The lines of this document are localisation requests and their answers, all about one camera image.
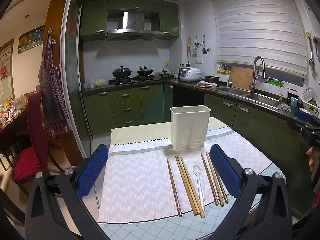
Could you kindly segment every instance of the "kitchen faucet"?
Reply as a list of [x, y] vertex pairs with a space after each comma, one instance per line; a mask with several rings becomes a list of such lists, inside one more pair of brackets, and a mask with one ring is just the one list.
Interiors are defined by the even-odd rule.
[[227, 88], [228, 88], [228, 87], [229, 87], [229, 68], [228, 68], [227, 65], [220, 65], [220, 67], [219, 67], [220, 70], [221, 70], [221, 67], [222, 67], [222, 66], [226, 66], [227, 69], [228, 69], [228, 75], [227, 75]]
[[252, 77], [252, 83], [251, 83], [251, 86], [249, 87], [249, 89], [250, 89], [250, 94], [253, 94], [254, 93], [254, 88], [255, 88], [255, 86], [256, 86], [256, 84], [255, 84], [255, 77], [256, 77], [256, 64], [257, 64], [257, 61], [258, 61], [258, 59], [261, 59], [261, 61], [262, 61], [262, 78], [263, 79], [266, 79], [267, 78], [267, 76], [266, 76], [266, 72], [265, 72], [265, 64], [264, 64], [264, 60], [263, 60], [263, 57], [261, 57], [261, 56], [257, 56], [255, 59], [254, 59], [254, 62], [253, 62], [253, 77]]

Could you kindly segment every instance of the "range hood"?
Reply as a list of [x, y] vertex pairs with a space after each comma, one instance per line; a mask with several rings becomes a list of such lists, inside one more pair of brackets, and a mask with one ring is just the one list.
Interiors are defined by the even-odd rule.
[[152, 41], [162, 35], [163, 32], [144, 30], [143, 13], [124, 12], [123, 29], [108, 30], [107, 41]]

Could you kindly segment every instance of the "stainless steel sink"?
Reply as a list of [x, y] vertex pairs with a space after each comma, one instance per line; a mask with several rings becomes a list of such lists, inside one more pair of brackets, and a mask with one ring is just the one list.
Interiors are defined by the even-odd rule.
[[247, 98], [250, 98], [254, 101], [257, 101], [257, 102], [260, 102], [260, 103], [263, 103], [263, 104], [266, 104], [268, 106], [273, 106], [273, 107], [279, 107], [280, 105], [280, 101], [279, 100], [276, 100], [276, 99], [273, 99], [273, 98], [270, 98], [270, 97], [266, 97], [266, 96], [263, 96], [263, 95], [259, 95], [259, 94], [251, 94], [251, 95], [247, 95], [246, 96]]
[[245, 94], [249, 93], [248, 91], [241, 90], [238, 88], [232, 88], [232, 87], [218, 87], [218, 88], [216, 88], [216, 90], [224, 91], [224, 92], [234, 94], [234, 95], [245, 95]]

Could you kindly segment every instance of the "cutting board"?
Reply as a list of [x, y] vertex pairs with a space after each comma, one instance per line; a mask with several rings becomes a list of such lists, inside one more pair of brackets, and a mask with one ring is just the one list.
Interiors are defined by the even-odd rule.
[[252, 82], [253, 69], [245, 67], [232, 67], [229, 81], [232, 81], [232, 87], [249, 91]]

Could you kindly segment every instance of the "roller blind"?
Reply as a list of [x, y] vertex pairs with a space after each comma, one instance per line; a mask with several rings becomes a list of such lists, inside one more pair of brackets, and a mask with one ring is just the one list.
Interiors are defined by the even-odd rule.
[[304, 31], [293, 0], [213, 0], [218, 63], [266, 67], [307, 77]]

